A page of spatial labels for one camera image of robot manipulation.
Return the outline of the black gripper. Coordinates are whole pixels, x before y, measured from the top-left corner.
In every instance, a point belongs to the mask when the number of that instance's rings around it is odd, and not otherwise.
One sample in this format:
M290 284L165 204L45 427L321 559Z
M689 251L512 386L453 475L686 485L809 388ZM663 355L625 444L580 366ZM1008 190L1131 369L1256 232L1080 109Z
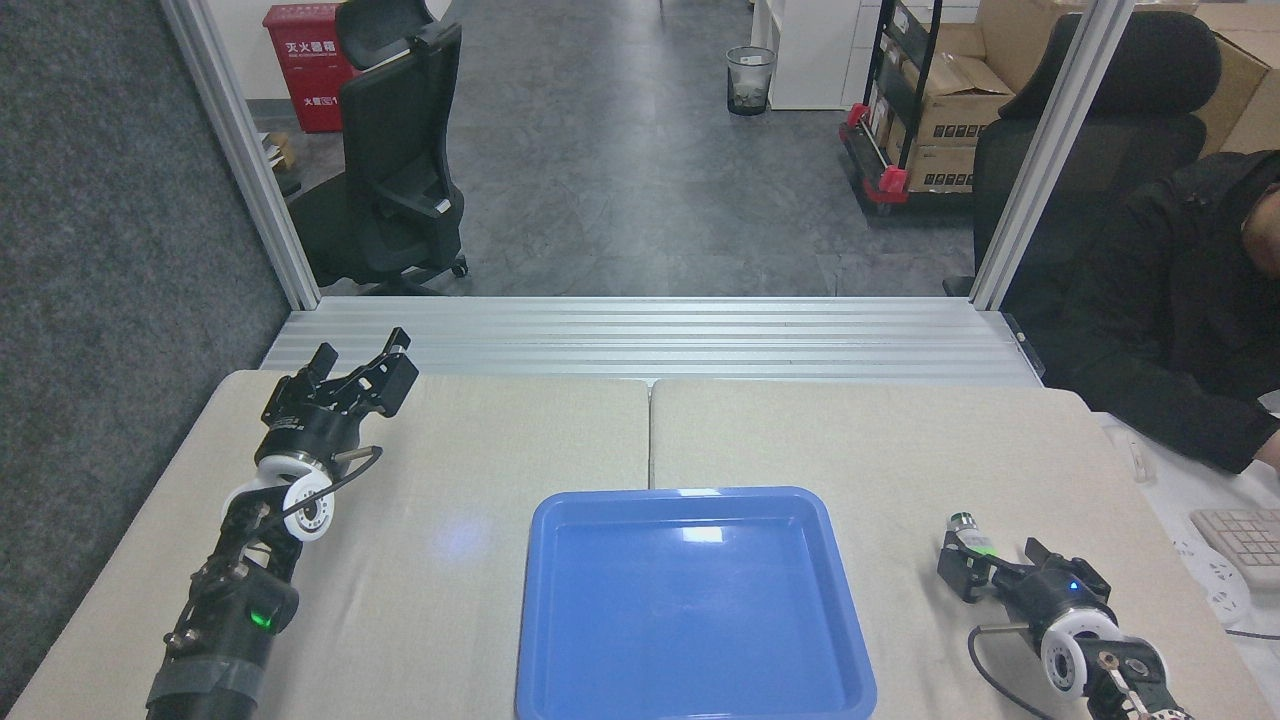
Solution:
M1098 611L1115 623L1106 605L1112 587L1087 560L1052 552L1034 537L1027 539L1024 555L1036 569L1001 559L979 530L947 530L937 573L966 603L1000 593L1009 619L1027 623L1033 637L1042 637L1071 610Z
M347 471L335 456L358 447L361 419L370 413L394 416L419 377L407 356L408 333L396 327L375 359L349 374L326 380L338 352L320 343L311 360L282 377L262 410L268 427L260 460L306 456L328 471Z

